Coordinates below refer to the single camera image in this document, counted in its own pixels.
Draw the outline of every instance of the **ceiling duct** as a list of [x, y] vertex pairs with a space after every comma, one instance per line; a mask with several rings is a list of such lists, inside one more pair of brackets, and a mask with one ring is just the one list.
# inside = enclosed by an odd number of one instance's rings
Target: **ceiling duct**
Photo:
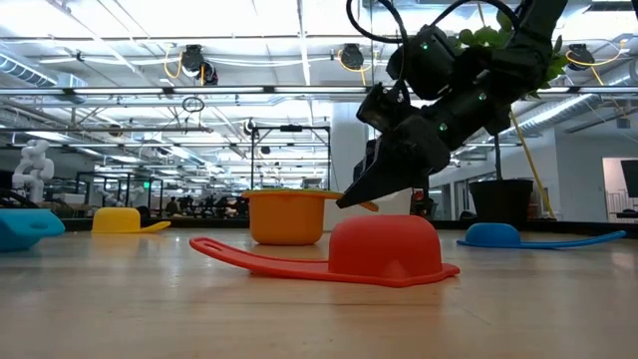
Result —
[[[631, 60], [622, 64], [604, 74], [602, 80], [606, 86], [638, 85], [638, 63], [636, 60]], [[598, 82], [592, 80], [587, 82], [585, 86], [598, 86]], [[559, 102], [540, 105], [519, 115], [518, 122], [524, 135], [535, 134], [591, 111], [602, 102], [599, 95], [576, 95]], [[515, 129], [509, 128], [501, 132], [500, 135], [515, 135]]]
[[[40, 69], [39, 66], [31, 64], [29, 60], [6, 49], [1, 49], [0, 51], [0, 72], [39, 88], [78, 88], [87, 86], [86, 81], [75, 75]], [[86, 100], [85, 97], [77, 95], [56, 96], [56, 98], [74, 104], [82, 104]]]

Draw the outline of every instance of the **white robot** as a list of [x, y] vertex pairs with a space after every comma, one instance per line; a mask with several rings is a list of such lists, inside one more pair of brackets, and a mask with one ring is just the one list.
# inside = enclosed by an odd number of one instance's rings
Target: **white robot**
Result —
[[[43, 200], [44, 180], [53, 178], [55, 165], [51, 159], [47, 159], [45, 151], [49, 148], [49, 143], [44, 140], [31, 140], [27, 147], [22, 149], [22, 160], [20, 165], [13, 172], [12, 183], [16, 192], [25, 195], [29, 189], [29, 200], [34, 203]], [[28, 175], [24, 171], [31, 169]]]

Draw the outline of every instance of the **green plant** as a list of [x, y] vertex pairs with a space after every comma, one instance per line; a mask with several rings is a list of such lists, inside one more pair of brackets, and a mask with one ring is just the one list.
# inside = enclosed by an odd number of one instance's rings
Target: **green plant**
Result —
[[[500, 26], [500, 29], [498, 30], [495, 30], [490, 26], [483, 26], [475, 32], [472, 32], [472, 30], [469, 29], [464, 29], [459, 33], [458, 38], [452, 38], [451, 41], [459, 49], [462, 49], [462, 45], [501, 48], [505, 45], [507, 40], [509, 40], [513, 27], [509, 18], [500, 11], [496, 14], [496, 21]], [[569, 61], [565, 54], [560, 52], [561, 48], [562, 36], [559, 36], [553, 47], [553, 54], [551, 62], [549, 63], [549, 68], [547, 69], [547, 74], [545, 75], [545, 81], [542, 85], [540, 85], [539, 89], [549, 89], [551, 87], [549, 86], [549, 82], [551, 80], [565, 74], [563, 68], [567, 66]], [[529, 95], [539, 99], [536, 91], [530, 92]]]

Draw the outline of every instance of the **black cable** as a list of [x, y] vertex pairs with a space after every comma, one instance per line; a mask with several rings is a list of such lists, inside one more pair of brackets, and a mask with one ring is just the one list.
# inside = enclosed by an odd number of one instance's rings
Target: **black cable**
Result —
[[375, 34], [372, 34], [366, 31], [366, 29], [359, 26], [359, 23], [357, 23], [355, 16], [352, 14], [352, 0], [346, 0], [346, 14], [348, 15], [348, 20], [350, 20], [350, 24], [352, 24], [352, 26], [355, 29], [357, 29], [359, 33], [361, 33], [361, 35], [367, 37], [368, 39], [372, 39], [374, 41], [382, 42], [385, 44], [402, 44], [403, 43], [404, 45], [407, 45], [408, 33], [406, 32], [406, 27], [403, 24], [401, 15], [399, 15], [399, 12], [397, 11], [397, 9], [388, 0], [378, 0], [378, 1], [383, 6], [385, 6], [386, 9], [388, 9], [388, 11], [390, 11], [390, 13], [392, 14], [392, 17], [395, 18], [395, 21], [399, 25], [399, 31], [401, 32], [401, 39], [392, 39], [392, 38], [387, 38], [383, 36], [377, 36]]
[[390, 39], [383, 36], [377, 36], [366, 31], [364, 28], [359, 26], [359, 24], [357, 23], [357, 20], [352, 14], [352, 0], [346, 1], [346, 14], [348, 14], [348, 20], [350, 20], [350, 24], [352, 24], [352, 26], [355, 29], [357, 29], [357, 31], [359, 31], [363, 36], [371, 40], [386, 43], [386, 44], [403, 44], [403, 56], [402, 56], [403, 61], [401, 63], [401, 72], [399, 73], [399, 78], [397, 79], [397, 82], [401, 82], [405, 80], [404, 76], [406, 75], [406, 71], [405, 71], [407, 67], [406, 64], [408, 62], [408, 59], [410, 58], [410, 55], [408, 53], [410, 39], [408, 38], [408, 32], [406, 31], [406, 26], [403, 24], [403, 19], [401, 18], [401, 15], [399, 15], [397, 8], [395, 8], [394, 5], [391, 4], [390, 1], [388, 0], [378, 0], [378, 1], [383, 6], [385, 6], [386, 9], [388, 9], [388, 11], [390, 12], [390, 14], [392, 14], [392, 17], [395, 18], [395, 21], [397, 22], [397, 25], [399, 26], [401, 39]]
[[[444, 12], [442, 12], [441, 15], [439, 15], [435, 19], [435, 21], [432, 22], [432, 24], [430, 26], [437, 26], [437, 24], [439, 24], [439, 22], [441, 22], [441, 20], [445, 19], [446, 16], [450, 15], [453, 11], [457, 10], [457, 8], [459, 6], [464, 5], [466, 3], [469, 3], [471, 1], [476, 1], [476, 0], [458, 0], [458, 1], [456, 1], [455, 3], [450, 5], [446, 10], [444, 10]], [[502, 13], [505, 14], [505, 16], [507, 16], [507, 18], [509, 18], [509, 21], [511, 21], [511, 25], [514, 28], [514, 31], [518, 31], [518, 28], [520, 27], [520, 21], [518, 20], [518, 17], [516, 17], [516, 14], [514, 14], [514, 12], [509, 8], [509, 6], [503, 4], [499, 0], [480, 0], [480, 2], [484, 2], [486, 4], [492, 5], [495, 8], [497, 8], [498, 10], [502, 11]]]

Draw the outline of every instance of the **potted plant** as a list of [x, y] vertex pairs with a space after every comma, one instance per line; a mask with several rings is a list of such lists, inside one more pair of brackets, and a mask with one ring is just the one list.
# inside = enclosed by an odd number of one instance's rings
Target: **potted plant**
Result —
[[[509, 19], [498, 12], [496, 20], [500, 29], [495, 30], [488, 26], [483, 26], [479, 30], [463, 30], [459, 34], [457, 46], [486, 46], [502, 47], [511, 36], [512, 26]], [[548, 89], [549, 81], [564, 74], [563, 68], [568, 60], [564, 54], [560, 53], [562, 48], [562, 38], [558, 37], [553, 48], [553, 56], [547, 70], [544, 83], [540, 89]], [[536, 91], [532, 91], [529, 96], [538, 98]], [[494, 136], [495, 150], [495, 180], [484, 180], [470, 183], [470, 192], [477, 210], [477, 218], [480, 221], [492, 221], [521, 224], [527, 220], [529, 199], [533, 191], [533, 181], [529, 179], [503, 179], [500, 162], [500, 146], [498, 135]]]

